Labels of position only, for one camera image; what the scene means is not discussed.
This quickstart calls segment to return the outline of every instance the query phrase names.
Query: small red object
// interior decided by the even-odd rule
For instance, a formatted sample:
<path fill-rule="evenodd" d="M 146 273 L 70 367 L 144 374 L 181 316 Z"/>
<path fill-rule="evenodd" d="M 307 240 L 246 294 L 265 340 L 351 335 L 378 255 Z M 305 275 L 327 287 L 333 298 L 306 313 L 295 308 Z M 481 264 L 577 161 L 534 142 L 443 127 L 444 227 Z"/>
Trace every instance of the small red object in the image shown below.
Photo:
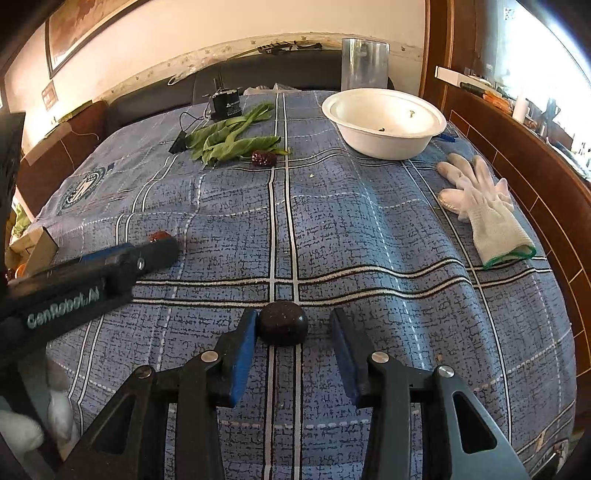
<path fill-rule="evenodd" d="M 251 162 L 259 167 L 273 167 L 277 163 L 277 155 L 264 150 L 256 150 L 252 152 Z"/>
<path fill-rule="evenodd" d="M 158 240 L 164 240 L 168 237 L 170 237 L 170 233 L 160 230 L 156 233 L 152 233 L 152 235 L 148 237 L 148 240 L 150 240 L 151 242 L 157 242 Z"/>

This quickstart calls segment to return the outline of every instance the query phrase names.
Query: dark rubber ball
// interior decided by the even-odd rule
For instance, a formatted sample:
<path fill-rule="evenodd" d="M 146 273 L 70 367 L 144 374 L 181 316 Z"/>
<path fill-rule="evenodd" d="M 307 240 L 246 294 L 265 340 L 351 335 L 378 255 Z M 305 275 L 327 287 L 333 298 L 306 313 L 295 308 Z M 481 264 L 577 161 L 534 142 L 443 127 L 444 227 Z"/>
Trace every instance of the dark rubber ball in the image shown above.
<path fill-rule="evenodd" d="M 258 318 L 258 336 L 269 345 L 293 346 L 308 335 L 308 318 L 292 301 L 274 301 L 263 307 Z"/>

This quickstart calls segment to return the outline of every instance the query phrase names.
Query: bed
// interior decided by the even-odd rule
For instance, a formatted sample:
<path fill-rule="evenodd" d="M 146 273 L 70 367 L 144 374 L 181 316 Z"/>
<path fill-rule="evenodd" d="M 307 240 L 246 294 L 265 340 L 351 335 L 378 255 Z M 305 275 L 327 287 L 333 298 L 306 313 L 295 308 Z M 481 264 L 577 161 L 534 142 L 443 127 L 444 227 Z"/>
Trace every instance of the bed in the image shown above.
<path fill-rule="evenodd" d="M 246 307 L 292 300 L 310 319 L 307 340 L 260 340 L 246 392 L 219 410 L 226 477 L 357 479 L 371 411 L 345 396 L 329 341 L 336 306 L 380 350 L 406 365 L 451 365 L 473 389 L 530 473 L 572 430 L 574 342 L 556 279 L 535 232 L 531 260 L 483 270 L 469 224 L 443 210 L 449 187 L 435 170 L 474 147 L 433 139 L 403 162 L 349 148 L 320 106 L 330 92 L 242 98 L 275 105 L 248 136 L 277 134 L 291 155 L 274 168 L 231 162 L 215 169 L 170 155 L 178 118 L 194 105 L 113 133 L 64 181 L 35 225 L 60 249 L 56 261 L 159 230 L 180 244 L 177 263 L 138 282 L 134 300 L 56 339 L 82 430 L 139 365 L 183 365 L 235 327 Z M 193 128 L 203 125 L 198 122 Z M 168 478 L 174 475 L 174 416 Z M 413 410 L 413 478 L 421 473 L 420 412 Z"/>

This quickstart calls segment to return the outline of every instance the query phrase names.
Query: green leafy vegetable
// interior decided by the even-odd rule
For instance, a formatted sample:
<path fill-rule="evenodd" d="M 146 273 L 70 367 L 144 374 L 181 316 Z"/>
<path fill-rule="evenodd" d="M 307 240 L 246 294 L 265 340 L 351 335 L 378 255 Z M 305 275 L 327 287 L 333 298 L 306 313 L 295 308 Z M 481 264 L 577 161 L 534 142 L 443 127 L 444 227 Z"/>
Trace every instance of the green leafy vegetable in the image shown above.
<path fill-rule="evenodd" d="M 222 120 L 220 122 L 216 122 L 214 124 L 208 125 L 206 127 L 201 127 L 195 130 L 193 133 L 188 134 L 187 138 L 185 139 L 185 143 L 188 148 L 193 150 L 191 158 L 194 160 L 201 157 L 201 153 L 203 152 L 203 145 L 207 138 L 212 134 L 224 128 L 226 120 Z"/>
<path fill-rule="evenodd" d="M 274 105 L 260 103 L 242 116 L 222 120 L 213 125 L 195 130 L 187 136 L 187 146 L 193 151 L 191 158 L 201 158 L 207 166 L 213 166 L 217 161 L 226 161 L 241 155 L 250 155 L 255 150 L 273 151 L 276 155 L 286 155 L 288 152 L 274 148 L 281 137 L 254 137 L 236 140 L 236 137 L 246 131 L 254 122 L 269 120 Z"/>
<path fill-rule="evenodd" d="M 251 155 L 255 150 L 271 151 L 274 145 L 281 141 L 281 137 L 253 137 L 236 140 L 232 143 L 220 143 L 203 153 L 205 165 L 215 165 L 217 161 L 231 160 L 239 156 Z"/>

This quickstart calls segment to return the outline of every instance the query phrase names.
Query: white bowl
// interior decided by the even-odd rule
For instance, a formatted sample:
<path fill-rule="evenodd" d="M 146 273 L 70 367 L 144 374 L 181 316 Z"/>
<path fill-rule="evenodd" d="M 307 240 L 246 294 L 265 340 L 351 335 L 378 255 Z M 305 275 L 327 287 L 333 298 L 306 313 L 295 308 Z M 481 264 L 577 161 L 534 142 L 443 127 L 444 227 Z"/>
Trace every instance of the white bowl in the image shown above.
<path fill-rule="evenodd" d="M 447 125 L 443 114 L 429 102 L 380 88 L 335 93 L 324 101 L 322 112 L 337 124 L 352 148 L 382 160 L 419 155 Z"/>

